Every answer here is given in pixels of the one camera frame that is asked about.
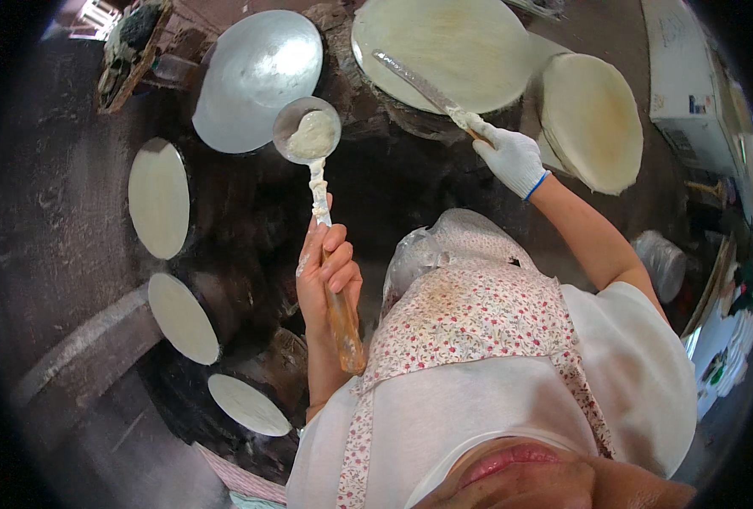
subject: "hand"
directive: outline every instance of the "hand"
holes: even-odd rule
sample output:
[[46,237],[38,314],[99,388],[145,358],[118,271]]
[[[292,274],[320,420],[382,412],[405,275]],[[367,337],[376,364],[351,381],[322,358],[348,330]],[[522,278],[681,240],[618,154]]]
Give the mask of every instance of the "hand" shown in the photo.
[[[328,193],[328,208],[331,195]],[[315,337],[330,336],[328,305],[326,303],[325,283],[335,293],[342,291],[349,305],[356,310],[359,292],[362,288],[362,276],[359,265],[351,259],[353,246],[345,241],[348,230],[343,225],[334,225],[330,229],[324,224],[317,224],[312,216],[309,231],[305,234],[303,250],[297,266],[297,300],[305,320],[305,335]],[[325,264],[322,262],[322,250],[330,253]]]
[[467,124],[495,146],[493,149],[487,142],[476,139],[473,149],[486,161],[492,173],[521,198],[528,199],[551,173],[543,169],[540,148],[531,137],[499,129],[478,116],[468,117]]

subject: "floral apron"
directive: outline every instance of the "floral apron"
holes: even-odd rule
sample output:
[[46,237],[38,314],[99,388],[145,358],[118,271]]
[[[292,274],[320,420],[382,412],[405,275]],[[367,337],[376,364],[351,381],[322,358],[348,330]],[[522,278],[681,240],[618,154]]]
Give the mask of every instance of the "floral apron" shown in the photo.
[[613,458],[560,284],[537,271],[526,251],[481,214],[448,210],[432,229],[417,229],[399,243],[382,314],[365,372],[351,389],[358,401],[345,444],[340,509],[365,506],[376,384],[444,364],[549,358],[584,412],[599,454]]

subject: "white cotton glove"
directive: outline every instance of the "white cotton glove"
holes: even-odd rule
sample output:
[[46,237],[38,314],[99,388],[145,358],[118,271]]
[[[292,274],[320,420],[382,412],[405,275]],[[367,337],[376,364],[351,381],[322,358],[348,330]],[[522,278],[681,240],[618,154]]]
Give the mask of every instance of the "white cotton glove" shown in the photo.
[[478,152],[495,176],[523,199],[528,199],[543,179],[551,173],[543,169],[540,148],[531,137],[499,129],[484,122],[477,115],[469,116],[467,124],[495,146],[476,139],[473,149]]

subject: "woman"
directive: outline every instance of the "woman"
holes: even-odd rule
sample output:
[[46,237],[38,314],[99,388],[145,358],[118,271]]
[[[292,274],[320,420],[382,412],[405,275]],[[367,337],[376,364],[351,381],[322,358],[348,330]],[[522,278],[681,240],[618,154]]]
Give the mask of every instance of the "woman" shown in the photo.
[[[469,123],[494,146],[473,148],[554,224],[600,292],[559,285],[488,219],[447,211],[400,243],[367,368],[350,378],[323,284],[356,303],[361,275],[345,228],[312,222],[297,278],[311,406],[289,506],[686,504],[692,488],[665,479],[696,427],[692,364],[642,263],[543,169],[534,140]],[[322,248],[332,254],[320,267]]]

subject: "lips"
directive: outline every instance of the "lips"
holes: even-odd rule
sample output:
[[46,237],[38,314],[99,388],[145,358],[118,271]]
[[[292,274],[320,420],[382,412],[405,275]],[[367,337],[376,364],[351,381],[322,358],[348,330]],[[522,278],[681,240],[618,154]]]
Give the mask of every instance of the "lips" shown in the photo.
[[479,459],[459,479],[458,489],[463,489],[487,475],[504,470],[513,463],[558,463],[560,458],[553,450],[540,444],[518,444],[496,450]]

